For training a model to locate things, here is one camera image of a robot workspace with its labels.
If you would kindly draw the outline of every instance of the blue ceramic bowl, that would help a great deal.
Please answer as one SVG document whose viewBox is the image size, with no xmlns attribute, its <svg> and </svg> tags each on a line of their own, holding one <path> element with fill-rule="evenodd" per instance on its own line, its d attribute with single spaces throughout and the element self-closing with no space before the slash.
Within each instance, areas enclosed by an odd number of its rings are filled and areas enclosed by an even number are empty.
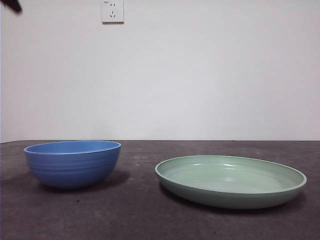
<svg viewBox="0 0 320 240">
<path fill-rule="evenodd" d="M 114 141 L 60 141 L 28 146 L 24 153 L 40 182 L 70 190 L 88 187 L 110 174 L 120 149 Z"/>
</svg>

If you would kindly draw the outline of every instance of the plate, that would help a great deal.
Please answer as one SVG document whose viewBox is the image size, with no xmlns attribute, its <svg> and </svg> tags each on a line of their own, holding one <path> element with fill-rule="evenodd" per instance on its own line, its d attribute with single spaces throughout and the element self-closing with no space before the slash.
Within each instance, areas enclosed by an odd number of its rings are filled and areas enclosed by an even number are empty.
<svg viewBox="0 0 320 240">
<path fill-rule="evenodd" d="M 292 167 L 239 156 L 176 157 L 157 164 L 155 172 L 161 184 L 175 195 L 227 209 L 284 204 L 307 182 L 307 177 Z"/>
</svg>

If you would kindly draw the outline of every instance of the dark gray table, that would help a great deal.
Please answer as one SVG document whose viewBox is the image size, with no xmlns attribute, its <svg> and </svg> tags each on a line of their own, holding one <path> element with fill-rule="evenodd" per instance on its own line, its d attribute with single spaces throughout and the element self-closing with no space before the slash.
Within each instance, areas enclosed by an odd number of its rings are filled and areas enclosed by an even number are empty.
<svg viewBox="0 0 320 240">
<path fill-rule="evenodd" d="M 119 141 L 118 164 L 103 182 L 58 191 L 29 172 L 23 149 L 1 144 L 2 240 L 320 239 L 320 141 Z M 267 209 L 227 210 L 179 198 L 154 167 L 188 155 L 232 155 L 289 165 L 306 174 L 303 193 Z"/>
</svg>

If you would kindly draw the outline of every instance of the electrical socket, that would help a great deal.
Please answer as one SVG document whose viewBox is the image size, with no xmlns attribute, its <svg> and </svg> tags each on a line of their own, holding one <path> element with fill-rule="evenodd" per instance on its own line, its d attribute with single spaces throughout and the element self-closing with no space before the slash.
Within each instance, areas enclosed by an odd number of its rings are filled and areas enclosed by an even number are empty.
<svg viewBox="0 0 320 240">
<path fill-rule="evenodd" d="M 105 0 L 102 3 L 102 23 L 124 23 L 124 0 Z"/>
</svg>

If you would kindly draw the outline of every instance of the shallow dish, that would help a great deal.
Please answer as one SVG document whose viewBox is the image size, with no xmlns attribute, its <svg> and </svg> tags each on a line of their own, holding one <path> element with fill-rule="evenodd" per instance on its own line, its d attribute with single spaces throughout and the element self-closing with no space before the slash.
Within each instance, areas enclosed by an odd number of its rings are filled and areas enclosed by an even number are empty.
<svg viewBox="0 0 320 240">
<path fill-rule="evenodd" d="M 117 164 L 121 144 L 114 141 L 60 141 L 26 147 L 33 175 L 59 189 L 79 189 L 102 180 Z"/>
<path fill-rule="evenodd" d="M 204 205 L 261 209 L 296 197 L 306 176 L 289 166 L 238 156 L 182 156 L 155 166 L 161 184 L 172 193 Z"/>
</svg>

